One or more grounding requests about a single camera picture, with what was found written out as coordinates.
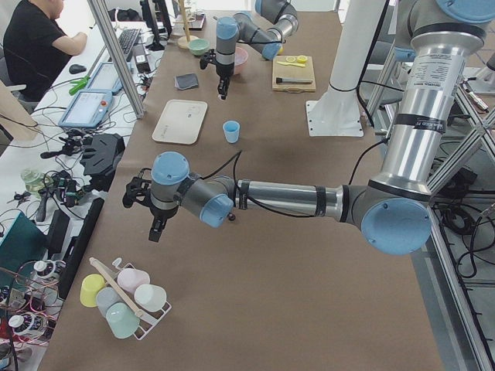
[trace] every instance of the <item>table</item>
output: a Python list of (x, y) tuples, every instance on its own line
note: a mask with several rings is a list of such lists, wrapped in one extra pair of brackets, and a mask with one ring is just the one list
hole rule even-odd
[[(231, 14), (208, 12), (197, 35), (214, 45), (213, 15)], [(311, 138), (304, 109), (327, 88), (339, 37), (336, 13), (302, 13), (284, 46), (288, 55), (313, 57), (314, 94), (272, 92), (271, 63), (243, 46), (248, 65), (232, 79), (226, 101), (217, 99), (214, 68), (199, 70), (198, 59), (169, 44), (40, 370), (442, 369), (410, 258), (376, 251), (355, 227), (248, 210), (215, 230), (181, 209), (157, 244), (148, 242), (150, 212), (121, 204), (125, 184), (164, 151), (183, 153), (203, 174), (242, 149), (239, 179), (347, 183), (374, 143), (373, 130), (365, 128), (364, 138)], [(175, 90), (174, 76), (184, 73), (197, 73), (200, 87)], [(151, 140), (173, 98), (209, 104), (195, 145)], [(228, 119), (241, 123), (235, 145), (222, 133)], [(370, 153), (355, 183), (365, 184), (380, 163), (380, 154)], [(167, 290), (172, 311), (143, 341), (117, 340), (96, 308), (80, 304), (80, 283), (95, 273), (91, 256), (131, 261)]]

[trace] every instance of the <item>pink bowl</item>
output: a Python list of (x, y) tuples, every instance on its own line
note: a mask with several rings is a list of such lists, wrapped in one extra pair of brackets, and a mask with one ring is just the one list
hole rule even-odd
[(236, 47), (235, 48), (235, 64), (234, 64), (234, 75), (238, 75), (243, 71), (248, 63), (249, 54), (246, 50)]

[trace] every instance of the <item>yellow cup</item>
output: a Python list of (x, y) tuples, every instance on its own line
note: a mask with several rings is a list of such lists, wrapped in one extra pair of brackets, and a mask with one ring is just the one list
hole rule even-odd
[(96, 304), (96, 295), (105, 287), (105, 279), (99, 274), (90, 274), (83, 279), (80, 286), (79, 300), (82, 305), (94, 308)]

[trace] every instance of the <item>small blue cup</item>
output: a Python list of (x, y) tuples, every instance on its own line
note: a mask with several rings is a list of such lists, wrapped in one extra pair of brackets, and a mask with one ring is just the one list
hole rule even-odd
[(237, 121), (229, 120), (224, 124), (224, 134), (225, 139), (229, 143), (235, 143), (239, 140), (239, 131), (241, 130), (241, 126)]

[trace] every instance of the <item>white tray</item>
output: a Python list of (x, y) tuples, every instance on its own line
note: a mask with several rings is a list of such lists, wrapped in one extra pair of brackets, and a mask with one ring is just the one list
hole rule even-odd
[(196, 100), (171, 99), (152, 134), (154, 141), (191, 145), (198, 139), (208, 104)]

